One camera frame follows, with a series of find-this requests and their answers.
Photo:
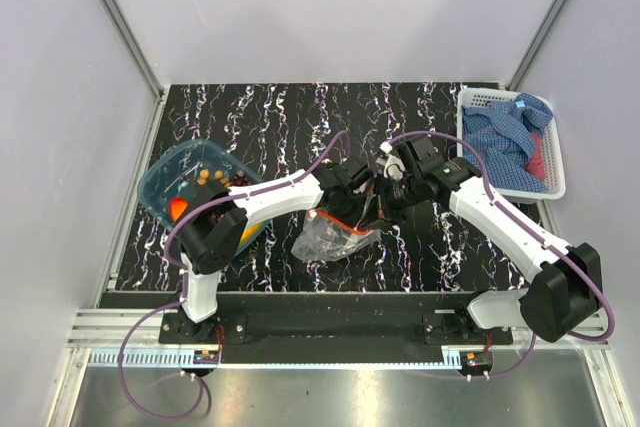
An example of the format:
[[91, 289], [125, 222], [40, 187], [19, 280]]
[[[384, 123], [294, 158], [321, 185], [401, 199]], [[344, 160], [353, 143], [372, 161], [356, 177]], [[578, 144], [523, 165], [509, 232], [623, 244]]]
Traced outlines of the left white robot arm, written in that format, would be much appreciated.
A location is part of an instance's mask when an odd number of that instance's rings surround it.
[[222, 270], [254, 231], [271, 219], [316, 208], [353, 228], [361, 217], [373, 172], [350, 157], [321, 161], [308, 170], [254, 185], [225, 187], [212, 176], [199, 177], [195, 193], [169, 201], [173, 239], [179, 243], [186, 283], [180, 294], [185, 315], [181, 331], [196, 343], [215, 333], [217, 288]]

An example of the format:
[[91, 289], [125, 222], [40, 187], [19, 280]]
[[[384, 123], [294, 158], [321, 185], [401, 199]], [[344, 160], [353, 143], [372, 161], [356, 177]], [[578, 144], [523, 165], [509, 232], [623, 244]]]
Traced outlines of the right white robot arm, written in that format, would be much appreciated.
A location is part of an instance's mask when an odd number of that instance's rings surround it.
[[528, 284], [474, 297], [453, 321], [460, 340], [472, 344], [492, 328], [527, 327], [544, 341], [556, 342], [609, 307], [600, 256], [591, 245], [572, 246], [546, 231], [489, 184], [485, 167], [463, 157], [444, 160], [431, 136], [410, 132], [381, 144], [382, 209], [401, 213], [423, 202], [438, 203], [481, 231]]

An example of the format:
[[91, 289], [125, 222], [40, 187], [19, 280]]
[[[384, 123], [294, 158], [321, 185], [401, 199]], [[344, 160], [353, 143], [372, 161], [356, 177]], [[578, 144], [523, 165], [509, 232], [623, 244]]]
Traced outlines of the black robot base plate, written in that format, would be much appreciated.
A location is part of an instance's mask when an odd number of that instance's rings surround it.
[[225, 364], [285, 366], [440, 362], [444, 346], [502, 347], [510, 331], [483, 331], [463, 309], [470, 293], [240, 293], [218, 295], [218, 310], [196, 323], [164, 314], [162, 344], [222, 343]]

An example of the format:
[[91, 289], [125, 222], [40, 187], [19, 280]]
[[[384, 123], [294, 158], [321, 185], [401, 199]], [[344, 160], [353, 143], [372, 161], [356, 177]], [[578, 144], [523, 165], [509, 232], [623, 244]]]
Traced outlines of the clear zip top bag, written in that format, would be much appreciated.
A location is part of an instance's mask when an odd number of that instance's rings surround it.
[[325, 210], [311, 210], [304, 216], [291, 254], [304, 262], [339, 261], [380, 241], [382, 232], [395, 225], [376, 213], [338, 218]]

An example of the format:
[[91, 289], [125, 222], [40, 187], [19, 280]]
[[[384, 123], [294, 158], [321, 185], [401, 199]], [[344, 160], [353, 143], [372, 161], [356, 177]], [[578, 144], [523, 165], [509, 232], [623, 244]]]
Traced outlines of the fake orange fruit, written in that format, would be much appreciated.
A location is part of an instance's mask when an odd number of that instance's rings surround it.
[[169, 202], [169, 216], [173, 223], [177, 222], [185, 213], [189, 203], [182, 197], [175, 197]]

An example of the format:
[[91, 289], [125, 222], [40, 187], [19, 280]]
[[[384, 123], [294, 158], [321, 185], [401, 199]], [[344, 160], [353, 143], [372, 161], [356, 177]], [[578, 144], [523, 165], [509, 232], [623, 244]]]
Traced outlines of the fake brown longan cluster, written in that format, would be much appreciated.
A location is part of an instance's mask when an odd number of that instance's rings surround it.
[[223, 185], [220, 182], [220, 179], [222, 177], [227, 177], [225, 175], [225, 172], [222, 170], [210, 171], [208, 169], [202, 169], [196, 176], [196, 183], [200, 186], [204, 186], [211, 182], [218, 182], [219, 184]]

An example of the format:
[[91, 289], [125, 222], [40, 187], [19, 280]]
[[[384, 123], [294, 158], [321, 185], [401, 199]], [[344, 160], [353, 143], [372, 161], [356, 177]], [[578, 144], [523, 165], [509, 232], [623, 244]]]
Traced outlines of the fake red grape cluster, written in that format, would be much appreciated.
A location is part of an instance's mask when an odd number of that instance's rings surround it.
[[226, 187], [244, 187], [251, 184], [250, 178], [242, 170], [237, 171], [231, 177], [222, 177], [220, 182]]

